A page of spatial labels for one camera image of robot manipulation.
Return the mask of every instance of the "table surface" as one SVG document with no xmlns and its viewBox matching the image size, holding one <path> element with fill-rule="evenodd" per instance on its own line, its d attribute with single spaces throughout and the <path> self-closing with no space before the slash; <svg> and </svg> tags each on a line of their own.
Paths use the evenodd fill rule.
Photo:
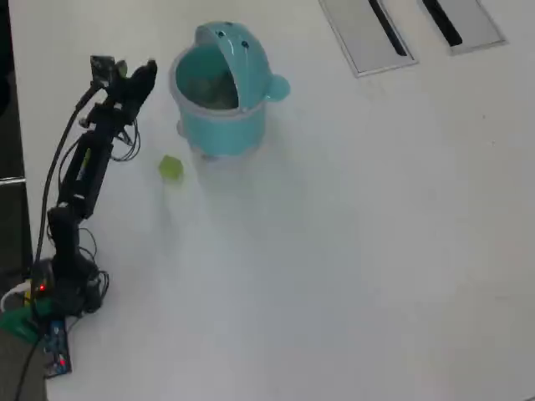
<svg viewBox="0 0 535 401">
<path fill-rule="evenodd" d="M 315 0 L 13 1 L 34 236 L 90 54 L 160 65 L 142 151 L 87 223 L 110 291 L 48 399 L 533 396 L 535 3 L 484 3 L 509 44 L 451 57 L 417 2 L 386 1 L 420 63 L 355 79 Z M 205 163 L 167 72 L 214 19 L 245 23 L 293 92 L 256 153 Z"/>
</svg>

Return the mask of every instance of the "green ball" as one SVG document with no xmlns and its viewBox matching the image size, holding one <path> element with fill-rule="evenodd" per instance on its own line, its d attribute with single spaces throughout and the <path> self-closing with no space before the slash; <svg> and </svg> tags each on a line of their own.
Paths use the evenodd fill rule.
<svg viewBox="0 0 535 401">
<path fill-rule="evenodd" d="M 161 178 L 177 181 L 184 175 L 182 162 L 175 157 L 165 155 L 158 166 Z"/>
</svg>

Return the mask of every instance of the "metal floor vent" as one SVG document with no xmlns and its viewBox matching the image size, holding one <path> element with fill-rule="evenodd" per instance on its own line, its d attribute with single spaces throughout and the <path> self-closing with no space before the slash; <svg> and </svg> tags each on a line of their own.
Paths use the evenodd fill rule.
<svg viewBox="0 0 535 401">
<path fill-rule="evenodd" d="M 506 42 L 479 0 L 420 0 L 452 54 L 467 53 Z"/>
<path fill-rule="evenodd" d="M 319 0 L 354 74 L 417 63 L 380 0 Z"/>
</svg>

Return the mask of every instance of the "teal pot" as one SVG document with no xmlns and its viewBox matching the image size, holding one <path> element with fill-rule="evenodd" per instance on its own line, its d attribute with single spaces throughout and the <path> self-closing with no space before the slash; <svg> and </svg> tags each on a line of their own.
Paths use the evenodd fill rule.
<svg viewBox="0 0 535 401">
<path fill-rule="evenodd" d="M 170 71 L 171 93 L 181 112 L 179 131 L 207 156 L 240 155 L 258 147 L 266 103 L 290 92 L 274 75 L 260 43 L 241 24 L 208 23 Z"/>
</svg>

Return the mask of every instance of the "wire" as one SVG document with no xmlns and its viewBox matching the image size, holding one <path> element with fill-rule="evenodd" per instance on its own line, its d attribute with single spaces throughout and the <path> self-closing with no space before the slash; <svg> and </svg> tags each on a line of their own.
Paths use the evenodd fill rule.
<svg viewBox="0 0 535 401">
<path fill-rule="evenodd" d="M 79 102 L 76 104 L 76 107 L 74 108 L 74 112 L 71 114 L 69 121 L 67 122 L 67 126 L 65 127 L 65 131 L 61 135 L 61 139 L 59 140 L 56 151 L 54 152 L 52 163 L 50 164 L 50 167 L 48 168 L 47 179 L 44 182 L 43 201 L 41 203 L 41 222 L 39 224 L 39 237 L 38 237 L 37 250 L 35 251 L 35 260 L 34 260 L 36 263 L 39 262 L 39 260 L 41 259 L 41 251 L 43 250 L 44 222 L 46 220 L 46 215 L 47 215 L 48 193 L 50 191 L 50 182 L 52 181 L 52 176 L 54 175 L 56 164 L 58 164 L 59 154 L 61 153 L 61 149 L 65 145 L 67 136 L 69 136 L 69 132 L 73 128 L 74 121 L 76 120 L 76 117 L 78 116 L 79 112 L 82 111 L 85 105 L 91 100 L 91 98 L 93 98 L 93 96 L 98 91 L 99 91 L 99 87 L 91 84 L 89 89 L 82 95 Z"/>
<path fill-rule="evenodd" d="M 20 373 L 20 377 L 18 379 L 18 385 L 17 385 L 17 391 L 15 393 L 15 398 L 13 401 L 19 401 L 21 392 L 23 391 L 23 385 L 24 385 L 24 379 L 26 378 L 26 375 L 28 373 L 28 368 L 30 366 L 30 362 L 32 362 L 32 357 L 35 354 L 35 350 L 37 349 L 37 346 L 39 343 L 41 343 L 41 339 L 43 337 L 39 336 L 38 339 L 33 343 L 32 349 L 30 349 L 30 352 L 28 353 L 28 356 L 26 357 L 26 360 L 24 361 L 23 370 Z"/>
<path fill-rule="evenodd" d="M 108 293 L 108 288 L 110 287 L 110 275 L 106 270 L 100 270 L 99 274 L 104 278 L 104 286 L 100 291 L 100 300 L 103 301 Z"/>
<path fill-rule="evenodd" d="M 0 312 L 6 311 L 6 300 L 12 296 L 13 294 L 19 294 L 21 292 L 26 292 L 30 288 L 32 288 L 32 284 L 30 281 L 21 282 L 17 286 L 13 287 L 11 290 L 3 294 L 2 299 L 0 299 Z"/>
<path fill-rule="evenodd" d="M 66 332 L 67 334 L 69 334 L 69 332 L 73 329 L 73 327 L 76 325 L 76 323 L 78 323 L 80 320 L 82 320 L 82 317 L 84 317 L 84 315 L 76 317 L 76 320 L 74 320 L 74 322 L 70 323 L 69 328 L 67 328 L 67 332 Z"/>
<path fill-rule="evenodd" d="M 91 258 L 91 261 L 94 263 L 94 255 L 91 252 L 89 252 L 89 249 L 84 248 L 83 246 L 79 246 L 78 249 L 80 251 L 84 251 L 85 253 L 87 253 L 89 257 Z"/>
<path fill-rule="evenodd" d="M 97 240 L 94 239 L 94 235 L 93 233 L 91 232 L 91 230 L 87 227 L 80 227 L 78 229 L 78 231 L 86 231 L 89 236 L 91 237 L 91 240 L 93 240 L 93 245 L 94 245 L 94 252 L 92 253 L 93 255 L 93 258 L 95 258 L 97 256 L 97 253 L 99 252 L 99 248 L 97 247 Z"/>
<path fill-rule="evenodd" d="M 141 149 L 141 135 L 140 135 L 139 127 L 137 125 L 137 119 L 135 119 L 134 120 L 134 142 L 132 142 L 132 144 L 130 145 L 130 148 L 124 155 L 122 156 L 112 155 L 111 159 L 113 161 L 118 161 L 118 162 L 131 161 L 140 153 L 140 149 Z"/>
</svg>

